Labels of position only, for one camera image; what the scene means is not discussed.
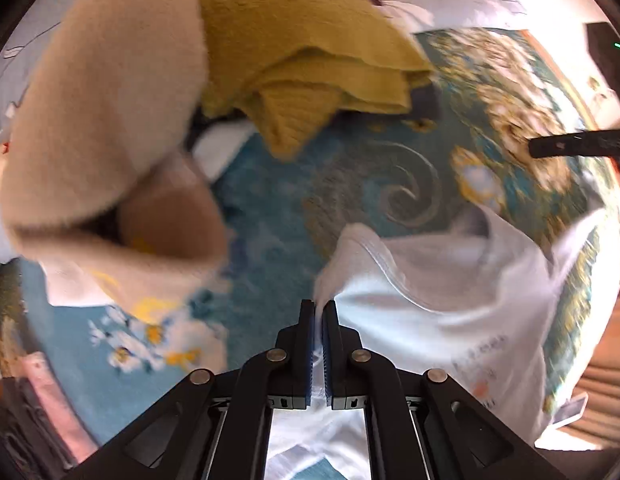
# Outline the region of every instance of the black device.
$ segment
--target black device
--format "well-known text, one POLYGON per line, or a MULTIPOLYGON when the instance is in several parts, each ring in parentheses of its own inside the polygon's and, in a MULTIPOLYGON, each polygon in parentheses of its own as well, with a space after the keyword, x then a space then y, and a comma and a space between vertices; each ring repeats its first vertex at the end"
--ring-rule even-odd
MULTIPOLYGON (((276 347, 240 370, 194 370, 85 462, 68 480, 263 478, 272 411, 310 403, 315 307, 276 347)), ((565 480, 445 371, 397 370, 322 314, 325 389, 333 410, 363 409, 374 480, 565 480)))
POLYGON ((620 130, 579 132, 528 141, 532 158, 546 156, 620 156, 620 130))

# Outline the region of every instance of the white t-shirt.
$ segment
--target white t-shirt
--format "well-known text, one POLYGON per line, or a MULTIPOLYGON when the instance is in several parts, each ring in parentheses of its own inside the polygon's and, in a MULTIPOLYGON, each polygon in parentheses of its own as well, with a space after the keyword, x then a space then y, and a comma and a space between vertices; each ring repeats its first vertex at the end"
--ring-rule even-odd
MULTIPOLYGON (((403 370, 443 368, 532 444, 548 424, 542 344, 565 278, 603 215, 599 200, 590 209, 549 254, 481 206, 469 206, 443 234, 381 239, 365 225, 348 225, 315 283, 317 319, 334 298, 340 324, 356 329, 364 348, 403 370)), ((366 439, 348 436, 355 427, 364 432, 361 410, 325 413, 317 350, 312 415, 275 412, 266 478, 291 478, 282 474, 285 464, 294 456, 311 462, 313 453, 346 478, 369 478, 366 439)))

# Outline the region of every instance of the stack of clothes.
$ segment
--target stack of clothes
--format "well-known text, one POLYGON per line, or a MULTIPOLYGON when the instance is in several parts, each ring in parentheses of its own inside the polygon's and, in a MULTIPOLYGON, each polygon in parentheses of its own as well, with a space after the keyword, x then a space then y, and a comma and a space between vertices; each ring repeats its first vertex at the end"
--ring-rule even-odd
POLYGON ((432 73, 368 0, 78 0, 12 124, 6 229, 50 303, 158 323, 226 286, 222 216, 183 149, 199 102, 293 160, 338 110, 413 117, 432 73))

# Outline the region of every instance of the white fabric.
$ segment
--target white fabric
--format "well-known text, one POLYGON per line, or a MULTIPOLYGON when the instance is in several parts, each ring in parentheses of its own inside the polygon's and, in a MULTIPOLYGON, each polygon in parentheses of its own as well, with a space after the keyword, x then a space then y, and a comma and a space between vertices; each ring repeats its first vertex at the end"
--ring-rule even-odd
POLYGON ((195 143, 192 158, 210 184, 217 180, 257 131, 248 119, 215 123, 195 143))
POLYGON ((53 306, 99 306, 112 304, 94 277, 70 260, 41 263, 46 273, 46 294, 53 306))
MULTIPOLYGON (((528 443, 549 417, 542 411, 542 344, 564 280, 604 214, 598 197, 546 255, 488 208, 470 206, 449 232, 382 240, 362 224, 341 233, 318 277, 318 307, 332 298, 340 324, 397 368, 443 368, 528 443)), ((324 456, 346 478, 369 478, 362 410, 330 412, 320 343, 309 413, 275 411, 266 478, 291 478, 324 456)))

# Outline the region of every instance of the beige fuzzy blanket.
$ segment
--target beige fuzzy blanket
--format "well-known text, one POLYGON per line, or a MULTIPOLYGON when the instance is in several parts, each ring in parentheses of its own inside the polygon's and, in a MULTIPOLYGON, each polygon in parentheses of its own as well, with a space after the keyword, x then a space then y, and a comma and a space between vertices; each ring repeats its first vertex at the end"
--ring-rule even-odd
POLYGON ((159 322, 216 281, 225 229, 180 152, 205 63, 197 0, 78 0, 68 12, 14 118, 0 191, 17 250, 56 269, 49 292, 78 268, 159 322), (82 227, 113 208, 120 243, 82 227))

